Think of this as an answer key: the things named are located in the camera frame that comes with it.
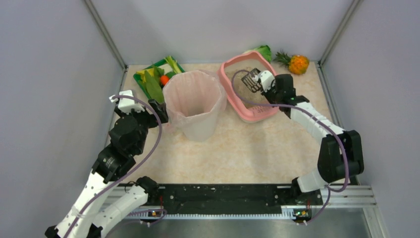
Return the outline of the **black litter scoop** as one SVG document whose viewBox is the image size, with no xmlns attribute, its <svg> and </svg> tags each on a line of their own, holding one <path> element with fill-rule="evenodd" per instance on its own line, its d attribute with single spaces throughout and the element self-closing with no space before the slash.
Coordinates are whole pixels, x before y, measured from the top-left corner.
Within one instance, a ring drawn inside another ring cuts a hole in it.
<svg viewBox="0 0 420 238">
<path fill-rule="evenodd" d="M 241 81 L 252 93 L 258 93 L 263 90 L 259 77 L 260 73 L 259 69 L 254 68 L 241 78 Z"/>
</svg>

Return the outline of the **pink lined trash bin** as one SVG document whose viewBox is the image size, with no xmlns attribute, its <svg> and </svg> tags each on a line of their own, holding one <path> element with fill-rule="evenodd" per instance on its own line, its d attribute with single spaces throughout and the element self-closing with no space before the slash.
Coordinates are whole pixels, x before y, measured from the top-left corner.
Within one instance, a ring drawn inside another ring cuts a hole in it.
<svg viewBox="0 0 420 238">
<path fill-rule="evenodd" d="M 168 129 L 180 130 L 188 140 L 204 142 L 215 132 L 227 93 L 218 75 L 193 70 L 173 76 L 163 88 Z"/>
</svg>

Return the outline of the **pink litter box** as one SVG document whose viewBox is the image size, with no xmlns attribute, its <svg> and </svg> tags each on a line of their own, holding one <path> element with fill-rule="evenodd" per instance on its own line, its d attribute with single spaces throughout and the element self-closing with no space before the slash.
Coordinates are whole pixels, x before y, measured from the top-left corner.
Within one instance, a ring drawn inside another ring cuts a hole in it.
<svg viewBox="0 0 420 238">
<path fill-rule="evenodd" d="M 223 62 L 217 71 L 217 75 L 226 91 L 227 100 L 237 115 L 244 122 L 254 123 L 272 117 L 278 112 L 278 108 L 256 105 L 247 108 L 245 102 L 236 96 L 231 77 L 233 73 L 242 69 L 246 70 L 249 67 L 257 68 L 260 71 L 268 70 L 273 75 L 277 75 L 271 64 L 257 51 L 249 51 Z"/>
</svg>

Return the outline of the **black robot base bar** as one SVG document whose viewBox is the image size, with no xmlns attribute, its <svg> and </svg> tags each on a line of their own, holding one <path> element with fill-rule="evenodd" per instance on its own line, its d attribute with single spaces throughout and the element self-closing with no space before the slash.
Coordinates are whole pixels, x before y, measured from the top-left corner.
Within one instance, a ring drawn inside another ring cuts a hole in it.
<svg viewBox="0 0 420 238">
<path fill-rule="evenodd" d="M 147 206 L 169 215 L 280 214 L 282 206 L 322 205 L 319 190 L 298 193 L 286 184 L 161 184 Z"/>
</svg>

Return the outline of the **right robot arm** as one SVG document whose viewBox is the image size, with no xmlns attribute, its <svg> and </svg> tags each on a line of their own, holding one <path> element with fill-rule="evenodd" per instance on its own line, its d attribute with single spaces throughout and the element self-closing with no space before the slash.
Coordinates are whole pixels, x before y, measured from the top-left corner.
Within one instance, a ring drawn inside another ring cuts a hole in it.
<svg viewBox="0 0 420 238">
<path fill-rule="evenodd" d="M 320 144 L 316 168 L 292 181 L 300 193 L 318 190 L 340 179 L 347 186 L 350 177 L 364 171 L 362 140 L 357 131 L 335 125 L 309 99 L 298 96 L 291 75 L 273 75 L 265 70 L 256 78 L 270 105 L 300 124 Z"/>
</svg>

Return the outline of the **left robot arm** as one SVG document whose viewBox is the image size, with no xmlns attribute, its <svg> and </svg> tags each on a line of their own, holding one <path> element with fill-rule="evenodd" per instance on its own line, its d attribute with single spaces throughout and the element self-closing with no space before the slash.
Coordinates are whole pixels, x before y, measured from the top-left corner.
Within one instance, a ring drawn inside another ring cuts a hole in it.
<svg viewBox="0 0 420 238">
<path fill-rule="evenodd" d="M 138 167 L 134 157 L 144 151 L 150 128 L 168 122 L 166 104 L 133 96 L 112 96 L 119 119 L 110 130 L 110 144 L 99 154 L 88 180 L 69 213 L 57 225 L 48 227 L 48 238 L 105 238 L 134 209 L 158 197 L 158 184 L 150 177 L 139 178 L 116 202 L 104 202 L 127 175 Z"/>
</svg>

